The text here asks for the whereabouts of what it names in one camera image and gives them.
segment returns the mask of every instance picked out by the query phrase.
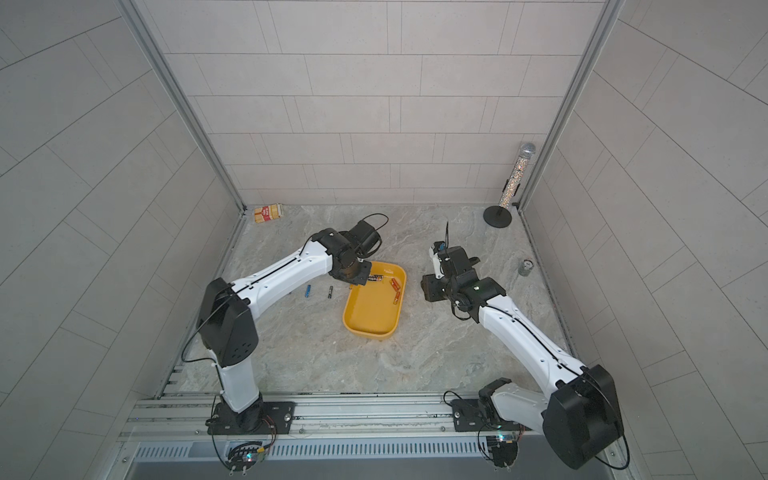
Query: cable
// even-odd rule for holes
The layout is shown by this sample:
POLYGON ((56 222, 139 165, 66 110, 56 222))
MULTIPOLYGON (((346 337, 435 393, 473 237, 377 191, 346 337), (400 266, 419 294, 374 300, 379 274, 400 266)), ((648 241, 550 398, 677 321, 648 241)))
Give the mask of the cable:
POLYGON ((363 218, 362 218, 360 221, 362 222, 362 221, 363 221, 363 220, 365 220, 366 218, 370 218, 370 217, 373 217, 374 215, 381 215, 382 217, 386 218, 386 220, 384 221, 384 225, 386 225, 386 224, 388 224, 388 223, 389 223, 389 217, 387 217, 385 214, 370 214, 370 215, 367 215, 367 216, 363 217, 363 218))

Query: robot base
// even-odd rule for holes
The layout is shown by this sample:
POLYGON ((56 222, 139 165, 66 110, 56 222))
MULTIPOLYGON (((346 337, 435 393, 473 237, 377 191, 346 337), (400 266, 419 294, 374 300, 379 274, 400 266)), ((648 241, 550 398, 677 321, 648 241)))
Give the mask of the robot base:
POLYGON ((208 435, 269 435, 270 426, 264 420, 269 416, 275 424, 276 433, 285 435, 293 422, 295 402, 264 402, 259 399, 240 413, 235 413, 225 402, 214 408, 214 415, 205 424, 208 435))

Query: yellow tray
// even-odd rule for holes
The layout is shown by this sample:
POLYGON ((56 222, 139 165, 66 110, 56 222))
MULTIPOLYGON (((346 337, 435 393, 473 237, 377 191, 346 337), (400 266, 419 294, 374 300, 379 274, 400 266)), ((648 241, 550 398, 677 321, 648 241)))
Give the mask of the yellow tray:
POLYGON ((384 340, 397 328, 402 298, 405 296, 406 271, 394 263, 371 262, 371 275, 383 275, 379 282, 354 285, 344 308, 344 326, 355 335, 384 340), (400 285, 400 300, 394 304, 392 278, 400 285))

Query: metal frame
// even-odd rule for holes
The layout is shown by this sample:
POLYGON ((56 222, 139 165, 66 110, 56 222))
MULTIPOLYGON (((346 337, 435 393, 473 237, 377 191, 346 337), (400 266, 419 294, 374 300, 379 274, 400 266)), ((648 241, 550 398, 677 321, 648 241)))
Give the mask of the metal frame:
POLYGON ((581 60, 571 79, 570 85, 568 85, 568 92, 563 97, 563 102, 560 104, 560 109, 558 110, 557 116, 554 118, 554 123, 549 129, 549 133, 547 133, 547 138, 544 140, 544 144, 541 146, 538 161, 533 165, 533 168, 529 173, 530 180, 528 180, 523 187, 523 192, 520 197, 520 207, 518 208, 519 211, 524 210, 525 207, 528 206, 528 202, 531 201, 531 195, 541 179, 541 173, 547 166, 547 162, 549 162, 549 158, 554 151, 554 146, 557 145, 560 135, 563 133, 568 117, 574 110, 576 101, 584 90, 584 86, 587 84, 589 74, 592 72, 594 64, 598 61, 600 51, 603 48, 603 45, 605 45, 605 41, 611 33, 611 29, 616 24, 616 19, 619 16, 619 11, 623 4, 624 0, 606 0, 603 5, 603 9, 600 12, 598 21, 594 25, 587 47, 584 49, 584 54, 581 56, 581 60))
POLYGON ((117 4, 120 13, 123 15, 123 19, 127 23, 128 28, 131 30, 131 33, 133 33, 136 42, 147 57, 155 74, 157 74, 157 77, 160 79, 160 83, 163 85, 163 88, 165 88, 171 101, 176 106, 176 110, 179 112, 181 120, 187 125, 195 143, 197 143, 200 151, 203 152, 203 156, 208 160, 208 163, 214 169, 216 175, 224 182, 224 186, 235 201, 237 209, 243 213, 246 210, 246 205, 243 202, 243 198, 240 196, 240 192, 237 191, 237 188, 227 174, 227 171, 224 170, 221 159, 214 150, 214 146, 208 140, 208 136, 202 128, 200 120, 197 118, 194 110, 192 110, 189 101, 187 101, 187 96, 182 92, 181 86, 174 77, 173 72, 170 70, 168 63, 165 61, 163 53, 157 46, 157 42, 152 38, 152 34, 144 23, 141 13, 139 13, 133 0, 115 0, 115 3, 117 4))

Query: black mounting plate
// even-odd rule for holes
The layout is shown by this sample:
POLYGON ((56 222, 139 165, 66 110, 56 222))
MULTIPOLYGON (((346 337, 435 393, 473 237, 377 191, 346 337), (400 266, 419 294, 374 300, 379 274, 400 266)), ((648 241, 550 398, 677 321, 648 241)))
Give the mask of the black mounting plate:
MULTIPOLYGON (((290 431, 293 423, 293 410, 296 408, 295 402, 264 402, 264 415, 269 415, 277 427, 278 435, 285 435, 290 431), (285 421, 286 414, 290 415, 290 420, 285 421)), ((256 429, 250 432, 244 432, 235 420, 232 410, 227 408, 224 402, 220 402, 214 409, 214 418, 216 422, 206 422, 208 424, 208 435, 269 435, 272 430, 265 422, 259 422, 256 429)))
POLYGON ((486 425, 483 422, 480 408, 478 408, 477 399, 453 399, 451 400, 451 409, 453 410, 453 428, 457 432, 495 432, 502 430, 504 432, 520 431, 521 426, 517 422, 503 422, 501 428, 497 425, 486 425))

